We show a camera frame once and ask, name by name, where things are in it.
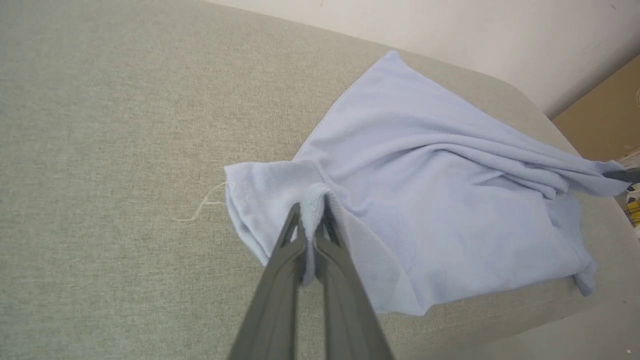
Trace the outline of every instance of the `cloth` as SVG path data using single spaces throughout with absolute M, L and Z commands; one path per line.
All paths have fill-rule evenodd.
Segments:
M 376 62 L 331 107 L 292 161 L 225 167 L 240 238 L 266 264 L 289 208 L 312 239 L 325 204 L 378 312 L 574 275 L 596 265 L 569 190 L 612 196 L 627 183 L 529 138 L 405 65 Z M 305 282 L 313 276 L 308 257 Z

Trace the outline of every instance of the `crumpled fabric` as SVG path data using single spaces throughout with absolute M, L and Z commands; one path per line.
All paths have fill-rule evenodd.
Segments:
M 311 240 L 331 207 L 373 308 L 424 315 L 569 275 L 589 295 L 596 265 L 569 190 L 619 194 L 627 183 L 602 173 L 621 169 L 519 133 L 392 51 L 340 96 L 293 160 L 225 167 L 236 184 L 226 201 L 262 264 L 293 204 Z M 305 284 L 314 276 L 307 255 Z

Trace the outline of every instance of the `floor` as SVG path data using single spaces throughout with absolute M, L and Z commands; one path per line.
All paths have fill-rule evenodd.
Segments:
M 638 0 L 210 0 L 503 79 L 549 117 L 640 53 Z
M 210 0 L 503 79 L 553 117 L 640 52 L 640 1 Z M 640 307 L 587 313 L 442 359 L 640 359 Z

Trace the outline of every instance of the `light blue cloth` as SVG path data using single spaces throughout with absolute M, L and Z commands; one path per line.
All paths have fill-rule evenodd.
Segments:
M 616 195 L 627 184 L 601 173 L 619 169 L 515 131 L 392 51 L 336 101 L 292 161 L 225 172 L 236 184 L 227 188 L 230 217 L 263 264 L 295 202 L 312 238 L 327 201 L 375 310 L 423 315 L 434 304 L 569 275 L 589 295 L 596 266 L 568 190 Z

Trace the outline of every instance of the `beige fabric surface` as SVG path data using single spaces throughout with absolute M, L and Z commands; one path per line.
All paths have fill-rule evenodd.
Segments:
M 388 50 L 193 0 L 5 1 L 0 49 L 0 358 L 47 360 L 223 359 L 262 267 L 224 206 L 172 219 L 193 214 L 224 181 L 223 165 L 291 159 Z M 573 151 L 512 86 L 401 54 L 494 117 Z M 613 200 L 581 200 L 600 265 L 594 296 L 560 279 L 425 317 L 381 316 L 397 358 L 508 336 L 613 295 L 637 299 L 629 225 Z M 319 359 L 317 283 L 300 307 L 300 358 Z

